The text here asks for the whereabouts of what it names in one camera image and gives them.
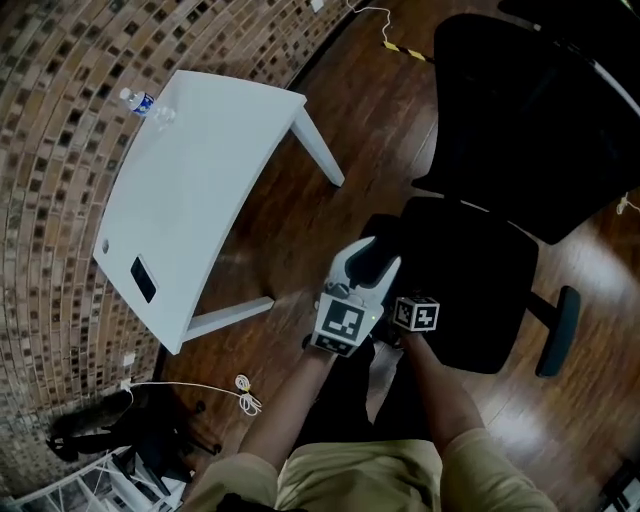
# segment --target brick wall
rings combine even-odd
[[[157,94],[177,69],[284,87],[347,9],[342,0],[317,15],[306,0],[3,4],[0,495],[19,496],[75,469],[44,445],[51,420],[123,378],[151,378],[158,354],[91,258],[139,127],[118,91]]]

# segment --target white table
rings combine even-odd
[[[93,256],[140,320],[177,354],[184,341],[273,306],[272,298],[261,297],[193,317],[238,211],[287,130],[333,184],[342,185],[344,176],[300,94],[178,71],[157,101],[175,109],[175,120],[162,131],[151,119],[142,124],[113,187]],[[142,288],[136,283],[136,259],[136,270],[144,268],[151,287],[144,279]],[[152,287],[148,301],[151,293],[145,298],[141,290]]]

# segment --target table leg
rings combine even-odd
[[[341,187],[344,183],[344,175],[342,171],[340,171],[331,151],[329,151],[329,148],[322,139],[322,135],[320,135],[316,125],[313,124],[313,121],[304,108],[300,109],[300,113],[294,119],[291,125],[291,131],[298,137],[298,140],[300,140],[302,145],[320,166],[320,169],[326,174],[329,181]]]
[[[182,341],[192,340],[208,332],[222,329],[227,325],[234,324],[250,316],[262,313],[263,311],[268,311],[272,307],[273,299],[271,297],[260,297],[259,299],[244,302],[237,306],[194,316],[191,319],[191,323],[189,323],[189,327]]]

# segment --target water bottle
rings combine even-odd
[[[131,112],[153,119],[160,130],[169,126],[176,115],[175,110],[158,105],[153,96],[144,91],[134,93],[131,89],[125,87],[120,91],[120,99],[124,101]]]

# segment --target wooden floor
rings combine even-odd
[[[425,53],[448,16],[495,14],[493,2],[480,0],[377,5],[393,11],[391,40]],[[274,309],[186,343],[168,357],[165,379],[233,389],[235,376],[245,373],[268,406],[311,330],[313,301],[333,255],[357,239],[371,214],[397,214],[417,193],[410,181],[427,172],[436,141],[435,74],[429,64],[380,47],[383,18],[367,12],[356,19],[298,88],[345,185],[332,187],[288,136],[241,211],[199,305],[208,311],[267,293],[277,299]],[[498,375],[460,372],[508,456],[562,510],[593,510],[603,483],[640,440],[639,279],[640,216],[631,209],[617,216],[611,205],[558,245],[541,244],[534,290],[555,300],[569,284],[583,298],[562,374],[535,377],[546,330],[529,313]],[[481,332],[478,338],[491,341]],[[389,374],[384,362],[377,368]],[[197,400],[207,405],[194,430],[232,453],[251,421],[236,401],[179,392],[190,408]],[[195,462],[201,468],[206,459]]]

